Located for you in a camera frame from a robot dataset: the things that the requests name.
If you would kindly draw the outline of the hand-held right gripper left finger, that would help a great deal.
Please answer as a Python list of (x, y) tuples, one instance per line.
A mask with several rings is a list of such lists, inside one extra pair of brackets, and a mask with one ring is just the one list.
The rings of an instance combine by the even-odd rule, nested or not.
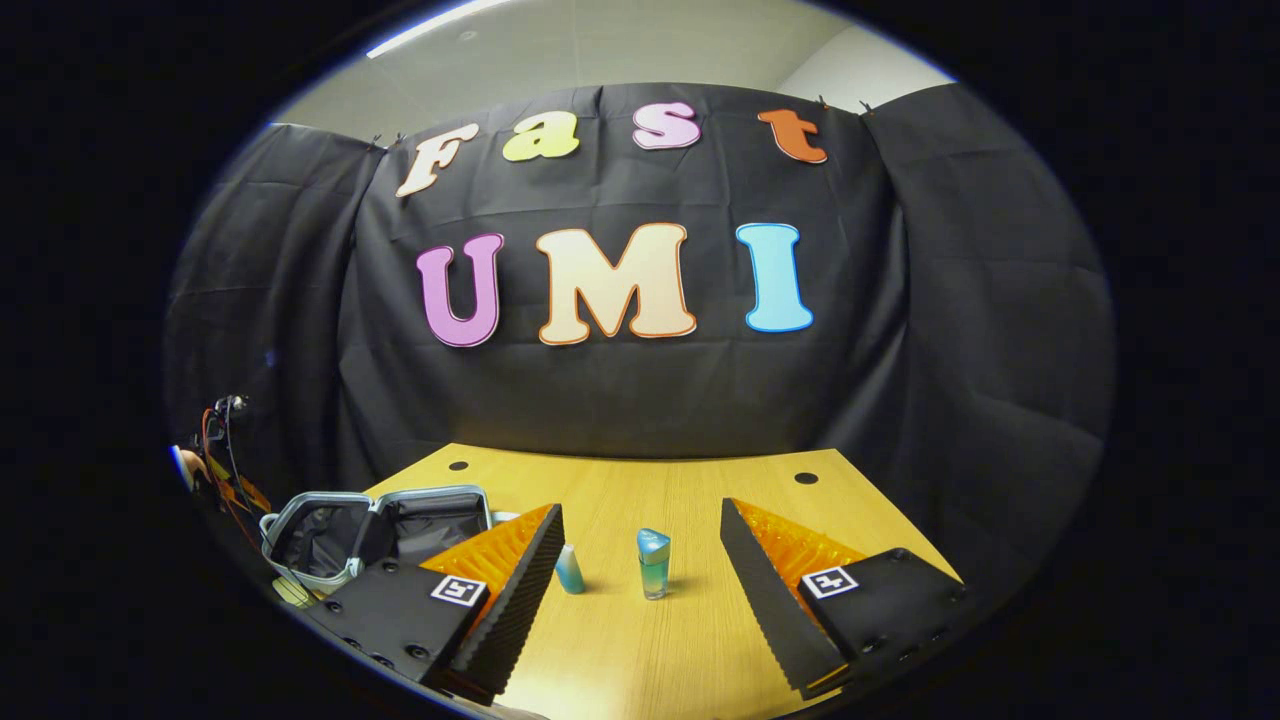
[(330, 641), (480, 705), (503, 694), (564, 546), (545, 503), (416, 565), (381, 559), (302, 610)]

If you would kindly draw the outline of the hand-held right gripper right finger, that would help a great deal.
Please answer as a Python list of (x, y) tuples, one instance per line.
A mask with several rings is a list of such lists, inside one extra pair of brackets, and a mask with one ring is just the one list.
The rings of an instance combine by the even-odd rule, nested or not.
[(719, 539), (788, 685), (804, 700), (872, 691), (969, 628), (969, 588), (904, 547), (863, 553), (724, 498)]

